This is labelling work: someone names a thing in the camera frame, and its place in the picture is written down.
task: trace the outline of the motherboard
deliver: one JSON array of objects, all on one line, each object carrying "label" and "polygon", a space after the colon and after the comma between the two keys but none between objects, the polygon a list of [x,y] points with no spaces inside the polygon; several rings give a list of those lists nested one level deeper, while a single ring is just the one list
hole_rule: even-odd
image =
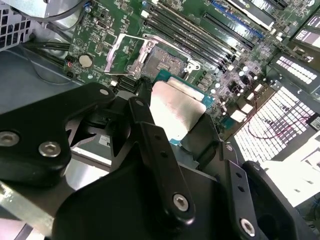
[{"label": "motherboard", "polygon": [[[134,93],[140,78],[153,83],[166,71],[213,100],[206,112],[223,133],[245,121],[257,98],[268,92],[266,65],[277,53],[304,61],[287,44],[320,0],[90,4],[73,35],[67,76]],[[243,107],[240,114],[235,105]]]}]

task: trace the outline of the red wire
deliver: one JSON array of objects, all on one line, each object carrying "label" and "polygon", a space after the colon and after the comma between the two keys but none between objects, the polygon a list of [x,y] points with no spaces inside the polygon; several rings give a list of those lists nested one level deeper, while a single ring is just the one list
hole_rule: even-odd
[{"label": "red wire", "polygon": [[281,136],[282,134],[284,134],[287,130],[291,129],[293,125],[295,125],[298,122],[301,122],[301,119],[308,119],[310,118],[309,116],[302,116],[299,118],[298,121],[293,122],[292,124],[290,124],[289,126],[287,126],[284,130],[282,130],[281,132],[279,132],[277,135],[274,136],[269,136],[269,137],[262,137],[262,136],[256,136],[254,135],[251,131],[250,131],[250,122],[248,124],[248,132],[250,133],[251,136],[253,136],[256,139],[262,139],[262,140],[268,140],[268,139],[274,139],[276,137]]},{"label": "red wire", "polygon": [[258,104],[257,104],[257,98],[256,98],[256,93],[255,91],[253,91],[253,95],[254,95],[254,103],[255,103],[255,113],[252,114],[252,116],[247,120],[248,122],[248,132],[251,136],[253,136],[256,139],[261,139],[261,140],[269,140],[269,139],[274,139],[277,138],[279,136],[281,136],[282,134],[284,134],[287,130],[291,129],[293,125],[295,125],[298,122],[301,122],[301,119],[308,119],[310,118],[310,116],[302,116],[298,119],[298,121],[293,122],[292,124],[290,124],[289,126],[287,126],[284,130],[282,130],[281,132],[279,132],[277,135],[274,136],[269,136],[269,137],[263,137],[263,136],[256,136],[254,135],[251,131],[250,131],[250,119],[256,115],[256,113],[258,112]]}]

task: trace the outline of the blue expansion slot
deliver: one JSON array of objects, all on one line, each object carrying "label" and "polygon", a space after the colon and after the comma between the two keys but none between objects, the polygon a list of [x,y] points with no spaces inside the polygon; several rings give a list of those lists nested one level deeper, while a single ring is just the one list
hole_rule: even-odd
[{"label": "blue expansion slot", "polygon": [[248,26],[247,24],[245,24],[243,21],[241,21],[240,19],[238,19],[236,16],[234,16],[233,14],[229,13],[226,11],[226,9],[221,6],[220,4],[216,3],[214,0],[211,2],[211,4],[213,6],[215,6],[217,9],[219,9],[221,12],[223,12],[225,15],[227,15],[228,17],[230,17],[231,19],[235,20],[237,23],[241,24],[242,26],[246,27],[251,33],[253,33],[254,35],[258,36],[259,38],[263,38],[264,36],[256,31],[253,30],[250,26]]}]

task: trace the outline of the screw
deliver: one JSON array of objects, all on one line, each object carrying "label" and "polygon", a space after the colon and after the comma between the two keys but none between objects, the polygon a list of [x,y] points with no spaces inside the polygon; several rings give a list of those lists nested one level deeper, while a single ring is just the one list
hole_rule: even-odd
[{"label": "screw", "polygon": [[39,146],[39,153],[48,158],[55,158],[61,153],[60,145],[54,141],[46,141]]},{"label": "screw", "polygon": [[90,13],[91,12],[91,7],[90,6],[85,6],[84,10],[86,13]]},{"label": "screw", "polygon": [[107,90],[104,90],[104,89],[100,89],[100,93],[102,93],[103,95],[108,95],[108,91]]},{"label": "screw", "polygon": [[232,149],[232,146],[231,146],[231,145],[226,144],[226,145],[225,145],[225,147],[226,147],[226,149],[228,149],[229,151],[231,151],[231,152],[233,151],[233,149]]},{"label": "screw", "polygon": [[182,212],[186,212],[189,208],[187,199],[178,193],[173,196],[173,203]]},{"label": "screw", "polygon": [[152,41],[148,41],[148,47],[153,48],[154,47],[154,43]]},{"label": "screw", "polygon": [[240,220],[242,229],[250,236],[254,237],[256,235],[255,228],[247,219],[242,218]]},{"label": "screw", "polygon": [[140,67],[138,67],[138,66],[134,69],[134,72],[137,73],[137,74],[140,73],[140,71],[141,71]]},{"label": "screw", "polygon": [[0,132],[0,147],[12,147],[19,142],[19,136],[12,131]]}]

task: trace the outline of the sata port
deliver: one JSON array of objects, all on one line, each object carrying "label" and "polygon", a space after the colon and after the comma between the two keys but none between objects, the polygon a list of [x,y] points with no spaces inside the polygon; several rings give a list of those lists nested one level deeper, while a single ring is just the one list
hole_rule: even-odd
[{"label": "sata port", "polygon": [[107,24],[102,20],[97,21],[96,24],[102,29],[107,29],[108,28]]}]

